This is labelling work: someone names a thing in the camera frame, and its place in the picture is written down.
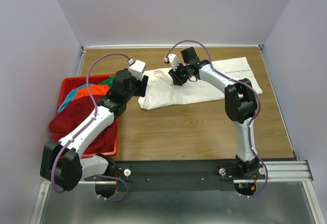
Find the white t shirt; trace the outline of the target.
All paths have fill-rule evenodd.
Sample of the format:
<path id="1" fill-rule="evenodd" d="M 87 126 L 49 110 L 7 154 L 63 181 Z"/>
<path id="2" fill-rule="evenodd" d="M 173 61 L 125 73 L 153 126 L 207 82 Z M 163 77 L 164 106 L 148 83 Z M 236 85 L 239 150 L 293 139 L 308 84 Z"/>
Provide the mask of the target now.
<path id="1" fill-rule="evenodd" d="M 260 95 L 263 93 L 246 57 L 217 60 L 213 62 L 216 69 L 231 75 L 235 79 L 247 78 Z M 224 99 L 224 94 L 207 82 L 188 81 L 183 86 L 173 84 L 169 68 L 145 71 L 149 77 L 146 95 L 138 99 L 141 109 L 151 110 L 171 105 L 186 105 Z"/>

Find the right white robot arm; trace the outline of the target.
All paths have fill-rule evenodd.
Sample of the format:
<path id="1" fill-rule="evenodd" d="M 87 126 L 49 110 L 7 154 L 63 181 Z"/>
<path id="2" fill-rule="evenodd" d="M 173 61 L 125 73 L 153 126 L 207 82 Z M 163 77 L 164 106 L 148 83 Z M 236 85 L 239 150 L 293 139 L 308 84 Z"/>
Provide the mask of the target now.
<path id="1" fill-rule="evenodd" d="M 225 113 L 233 121 L 237 133 L 238 152 L 234 166 L 235 173 L 239 178 L 248 178 L 260 166 L 253 129 L 254 119 L 261 111 L 258 93 L 249 79 L 235 79 L 216 69 L 211 59 L 200 60 L 193 47 L 181 51 L 181 56 L 184 63 L 181 63 L 171 52 L 165 57 L 165 63 L 171 65 L 169 75 L 172 77 L 173 84 L 182 86 L 194 77 L 224 94 Z"/>

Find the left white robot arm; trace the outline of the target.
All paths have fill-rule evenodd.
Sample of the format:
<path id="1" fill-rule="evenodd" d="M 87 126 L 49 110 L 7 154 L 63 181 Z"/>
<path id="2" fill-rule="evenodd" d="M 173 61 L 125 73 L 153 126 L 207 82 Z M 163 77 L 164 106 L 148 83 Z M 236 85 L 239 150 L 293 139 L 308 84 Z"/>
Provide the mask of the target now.
<path id="1" fill-rule="evenodd" d="M 147 82 L 144 69 L 129 67 L 117 71 L 109 93 L 96 104 L 90 115 L 58 143 L 46 143 L 40 175 L 52 183 L 57 193 L 73 190 L 84 178 L 98 176 L 106 181 L 113 176 L 110 160 L 103 155 L 85 159 L 82 156 L 91 142 L 126 110 L 133 96 L 145 96 Z"/>

